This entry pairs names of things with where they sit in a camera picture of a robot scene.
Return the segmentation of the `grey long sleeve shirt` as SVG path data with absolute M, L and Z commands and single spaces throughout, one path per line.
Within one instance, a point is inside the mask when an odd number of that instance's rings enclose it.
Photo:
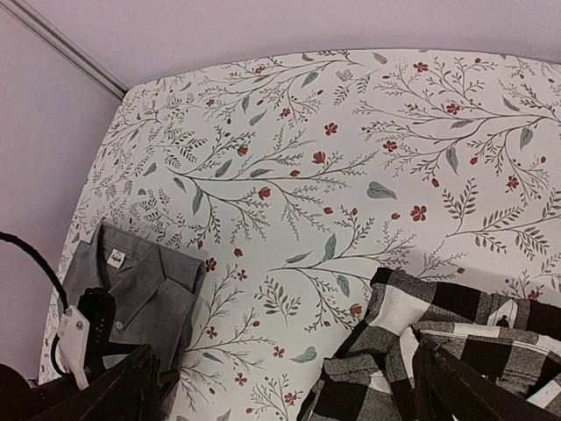
M 203 278 L 202 260 L 101 223 L 79 242 L 63 288 L 72 305 L 88 288 L 113 296 L 110 342 L 150 345 L 166 372 L 181 367 Z

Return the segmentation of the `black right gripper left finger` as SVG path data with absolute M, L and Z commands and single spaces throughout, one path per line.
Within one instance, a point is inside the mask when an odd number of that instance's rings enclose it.
M 33 420 L 159 420 L 160 362 L 149 345 L 138 346 L 80 390 L 72 375 L 38 386 Z

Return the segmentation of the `black white plaid shirt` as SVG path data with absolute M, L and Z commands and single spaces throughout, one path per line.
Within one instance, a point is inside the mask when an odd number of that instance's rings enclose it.
M 560 310 L 389 268 L 364 318 L 304 399 L 300 420 L 419 420 L 414 354 L 423 339 L 491 383 L 560 417 Z

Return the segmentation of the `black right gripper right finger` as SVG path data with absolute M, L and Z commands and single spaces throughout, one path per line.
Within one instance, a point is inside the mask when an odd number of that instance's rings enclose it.
M 423 339 L 414 354 L 419 420 L 559 420 L 491 383 L 442 346 Z

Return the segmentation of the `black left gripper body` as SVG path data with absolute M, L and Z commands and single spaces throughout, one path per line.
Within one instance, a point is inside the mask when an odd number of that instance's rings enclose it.
M 72 375 L 32 387 L 15 369 L 1 365 L 2 420 L 87 420 Z

